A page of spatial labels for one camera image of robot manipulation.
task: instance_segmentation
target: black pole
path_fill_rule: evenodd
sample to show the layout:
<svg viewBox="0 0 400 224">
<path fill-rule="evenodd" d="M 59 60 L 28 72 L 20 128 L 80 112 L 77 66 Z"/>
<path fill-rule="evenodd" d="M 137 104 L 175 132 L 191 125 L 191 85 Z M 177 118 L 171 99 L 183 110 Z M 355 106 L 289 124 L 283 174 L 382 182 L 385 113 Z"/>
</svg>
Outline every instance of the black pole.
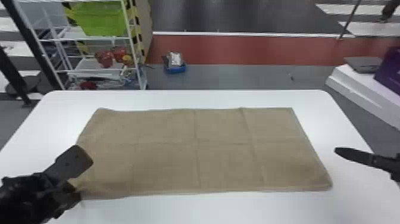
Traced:
<svg viewBox="0 0 400 224">
<path fill-rule="evenodd" d="M 60 90 L 60 84 L 57 82 L 55 78 L 55 74 L 51 70 L 49 64 L 42 56 L 42 51 L 40 50 L 38 43 L 35 41 L 35 37 L 33 33 L 26 27 L 24 21 L 20 17 L 18 10 L 15 8 L 14 0 L 0 0 L 4 7 L 7 9 L 8 14 L 14 20 L 15 25 L 20 30 L 20 33 L 26 43 L 28 44 L 30 50 L 32 51 L 33 55 L 35 56 L 39 66 L 41 67 L 43 73 L 45 74 L 46 78 L 48 79 L 49 83 L 55 90 Z"/>
<path fill-rule="evenodd" d="M 358 2 L 354 5 L 353 11 L 351 12 L 351 14 L 350 14 L 350 16 L 349 16 L 349 19 L 347 20 L 346 25 L 345 25 L 345 27 L 343 28 L 342 33 L 341 33 L 340 36 L 337 38 L 338 40 L 341 40 L 341 39 L 343 38 L 343 35 L 346 33 L 347 27 L 349 27 L 351 21 L 353 20 L 354 14 L 355 14 L 355 12 L 357 11 L 358 7 L 360 6 L 361 1 L 363 1 L 363 0 L 358 0 Z"/>
<path fill-rule="evenodd" d="M 2 46 L 0 46 L 0 70 L 3 72 L 10 85 L 15 89 L 17 95 L 22 98 L 25 105 L 31 104 L 31 100 L 26 95 L 26 82 L 8 58 Z"/>
</svg>

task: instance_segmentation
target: black stand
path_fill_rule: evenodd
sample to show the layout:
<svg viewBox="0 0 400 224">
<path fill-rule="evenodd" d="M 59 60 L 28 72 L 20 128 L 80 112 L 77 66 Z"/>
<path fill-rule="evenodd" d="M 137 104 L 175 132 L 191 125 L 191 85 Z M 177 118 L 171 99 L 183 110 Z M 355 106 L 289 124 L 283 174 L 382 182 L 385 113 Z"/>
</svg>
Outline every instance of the black stand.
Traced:
<svg viewBox="0 0 400 224">
<path fill-rule="evenodd" d="M 22 98 L 25 105 L 31 104 L 31 100 L 26 95 L 31 89 L 39 83 L 39 78 L 33 76 L 33 78 L 29 78 L 29 86 L 27 82 L 19 74 L 18 70 L 14 67 L 11 60 L 7 57 L 7 54 L 4 52 L 3 48 L 0 46 L 0 70 L 3 72 L 5 78 L 9 81 L 10 84 L 6 87 L 6 91 L 12 91 L 14 95 L 18 95 Z"/>
<path fill-rule="evenodd" d="M 340 36 L 337 38 L 338 40 L 341 40 L 341 39 L 343 38 L 343 35 L 346 33 L 347 27 L 349 27 L 349 25 L 350 25 L 350 23 L 351 23 L 351 20 L 353 20 L 354 14 L 355 14 L 355 12 L 357 11 L 358 7 L 360 6 L 361 1 L 363 1 L 363 0 L 358 0 L 357 3 L 354 5 L 353 11 L 351 12 L 351 14 L 350 14 L 350 16 L 349 16 L 349 19 L 347 20 L 346 25 L 345 25 L 345 27 L 343 28 L 342 33 L 341 33 Z"/>
<path fill-rule="evenodd" d="M 39 49 L 39 45 L 38 43 L 36 43 L 33 33 L 25 26 L 25 23 L 20 17 L 18 10 L 15 8 L 14 1 L 11 0 L 0 0 L 0 1 L 3 3 L 4 7 L 8 11 L 8 14 L 14 21 L 15 25 L 18 27 L 18 30 L 20 31 L 26 43 L 28 44 L 30 50 L 35 56 L 35 59 L 39 63 L 42 71 L 44 72 L 51 86 L 54 88 L 54 90 L 62 89 L 57 79 L 55 78 L 53 71 L 48 65 L 47 61 L 43 58 L 42 51 Z"/>
</svg>

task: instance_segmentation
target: white table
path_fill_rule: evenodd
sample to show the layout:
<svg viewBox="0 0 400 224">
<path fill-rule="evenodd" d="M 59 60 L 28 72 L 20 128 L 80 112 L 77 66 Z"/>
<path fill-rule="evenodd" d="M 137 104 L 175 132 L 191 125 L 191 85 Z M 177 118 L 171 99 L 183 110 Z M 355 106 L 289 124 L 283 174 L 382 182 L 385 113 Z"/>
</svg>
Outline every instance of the white table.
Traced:
<svg viewBox="0 0 400 224">
<path fill-rule="evenodd" d="M 400 223 L 400 191 L 389 175 L 334 154 L 337 146 L 370 149 L 333 98 L 317 90 L 52 92 L 0 152 L 0 177 L 40 172 L 52 164 L 75 143 L 99 107 L 292 107 L 331 175 L 333 188 L 324 192 L 228 192 L 84 201 L 50 223 Z"/>
</svg>

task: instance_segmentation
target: white platform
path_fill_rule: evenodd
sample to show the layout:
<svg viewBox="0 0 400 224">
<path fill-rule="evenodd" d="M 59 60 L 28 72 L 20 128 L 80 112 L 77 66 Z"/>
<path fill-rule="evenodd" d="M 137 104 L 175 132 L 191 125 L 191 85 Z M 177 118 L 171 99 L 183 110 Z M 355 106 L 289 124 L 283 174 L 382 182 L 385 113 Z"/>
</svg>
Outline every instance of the white platform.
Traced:
<svg viewBox="0 0 400 224">
<path fill-rule="evenodd" d="M 333 152 L 338 146 L 371 149 L 333 98 L 318 90 L 51 92 L 0 151 L 0 177 L 45 169 L 76 142 L 99 107 L 291 107 L 329 172 L 333 188 L 321 192 L 227 192 L 83 201 L 49 224 L 400 223 L 400 190 L 389 175 Z"/>
<path fill-rule="evenodd" d="M 376 81 L 373 74 L 359 74 L 345 64 L 334 69 L 326 84 L 400 130 L 400 96 Z"/>
</svg>

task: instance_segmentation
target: round base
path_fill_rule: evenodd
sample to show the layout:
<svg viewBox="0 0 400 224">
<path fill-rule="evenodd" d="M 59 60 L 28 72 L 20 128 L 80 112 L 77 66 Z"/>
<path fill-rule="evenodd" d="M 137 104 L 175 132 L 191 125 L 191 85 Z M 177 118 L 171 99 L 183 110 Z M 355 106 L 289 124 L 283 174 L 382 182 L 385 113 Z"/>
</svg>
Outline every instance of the round base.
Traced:
<svg viewBox="0 0 400 224">
<path fill-rule="evenodd" d="M 26 94 L 28 94 L 28 93 L 34 91 L 34 90 L 35 90 L 35 87 L 38 85 L 38 83 L 39 83 L 39 81 L 40 81 L 39 77 L 37 77 L 37 76 L 24 76 L 24 77 L 22 77 L 22 78 L 24 79 L 24 81 L 25 81 L 25 83 L 26 83 L 26 88 L 23 89 L 23 91 L 24 91 Z M 5 87 L 5 92 L 6 92 L 8 95 L 11 95 L 11 96 L 16 96 L 16 95 L 17 95 L 17 91 L 15 91 L 14 87 L 11 86 L 10 84 L 8 84 L 8 85 Z"/>
</svg>

